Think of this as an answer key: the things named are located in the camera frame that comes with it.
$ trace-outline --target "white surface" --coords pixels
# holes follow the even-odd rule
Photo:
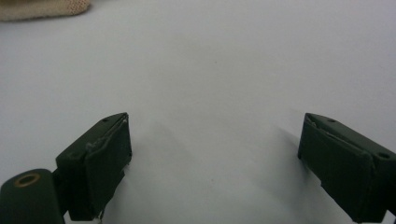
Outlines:
[[[0,23],[0,182],[126,111],[106,224],[352,223],[297,160],[303,117],[394,150],[395,21],[390,0],[92,0]]]

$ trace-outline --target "fabric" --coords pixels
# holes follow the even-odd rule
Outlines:
[[[77,15],[90,0],[0,0],[0,21]]]

